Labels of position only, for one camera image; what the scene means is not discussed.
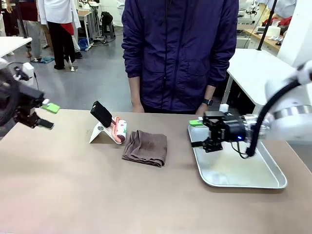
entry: black pole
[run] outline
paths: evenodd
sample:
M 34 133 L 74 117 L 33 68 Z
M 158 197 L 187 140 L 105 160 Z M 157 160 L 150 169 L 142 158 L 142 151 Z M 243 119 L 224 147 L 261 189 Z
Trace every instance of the black pole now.
M 273 6 L 272 6 L 270 15 L 269 15 L 269 19 L 268 19 L 267 25 L 265 25 L 265 29 L 264 29 L 264 32 L 263 32 L 263 35 L 262 35 L 262 38 L 261 38 L 261 41 L 259 43 L 259 47 L 258 47 L 257 50 L 261 50 L 261 47 L 262 47 L 262 44 L 264 42 L 265 36 L 266 36 L 266 34 L 268 32 L 268 29 L 269 29 L 269 26 L 271 24 L 271 20 L 272 20 L 273 14 L 274 14 L 274 9 L 275 9 L 276 3 L 277 3 L 277 0 L 274 0 L 274 3 L 273 3 Z
M 24 27 L 23 19 L 21 17 L 20 0 L 15 0 L 15 6 L 16 6 L 17 13 L 18 13 L 19 24 L 20 24 L 20 28 L 21 28 L 22 33 L 23 33 L 23 37 L 28 38 L 28 35 L 27 35 L 25 27 Z

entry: silver baking tray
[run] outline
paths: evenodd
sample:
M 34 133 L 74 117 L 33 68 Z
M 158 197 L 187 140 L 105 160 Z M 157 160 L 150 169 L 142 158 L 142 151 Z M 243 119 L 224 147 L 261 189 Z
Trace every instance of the silver baking tray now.
M 191 142 L 203 141 L 209 135 L 206 126 L 192 127 L 188 131 Z M 245 152 L 248 144 L 240 143 Z M 230 143 L 222 143 L 223 150 L 206 153 L 202 148 L 194 148 L 194 154 L 201 178 L 213 187 L 283 189 L 287 179 L 275 163 L 262 142 L 258 143 L 255 156 L 242 159 Z

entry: gray towel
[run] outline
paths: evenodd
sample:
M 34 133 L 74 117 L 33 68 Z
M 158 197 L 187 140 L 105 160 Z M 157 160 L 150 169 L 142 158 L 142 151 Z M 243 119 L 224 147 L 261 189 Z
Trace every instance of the gray towel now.
M 165 165 L 167 157 L 167 137 L 140 130 L 131 132 L 122 159 L 157 167 Z

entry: floor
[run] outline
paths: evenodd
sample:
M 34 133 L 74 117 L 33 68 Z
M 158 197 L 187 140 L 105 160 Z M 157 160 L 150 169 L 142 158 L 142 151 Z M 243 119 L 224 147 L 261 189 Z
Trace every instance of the floor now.
M 110 111 L 131 111 L 128 78 L 124 71 L 121 48 L 122 33 L 108 46 L 92 47 L 82 52 L 83 59 L 77 60 L 77 72 L 57 71 L 54 62 L 47 65 L 33 64 L 37 74 L 39 88 L 45 92 L 46 98 L 63 109 L 90 110 L 94 101 L 99 100 Z M 52 56 L 49 49 L 43 50 L 43 56 Z M 25 51 L 19 49 L 9 61 L 27 62 Z M 219 100 L 215 100 L 211 110 L 217 110 Z M 293 149 L 312 170 L 312 146 L 293 145 Z

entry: wristwatch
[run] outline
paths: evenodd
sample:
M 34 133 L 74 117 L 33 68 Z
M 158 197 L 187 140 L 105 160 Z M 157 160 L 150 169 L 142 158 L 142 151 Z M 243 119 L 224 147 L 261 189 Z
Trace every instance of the wristwatch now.
M 203 100 L 203 103 L 205 103 L 207 106 L 212 106 L 213 105 L 213 100 L 212 99 L 204 99 Z

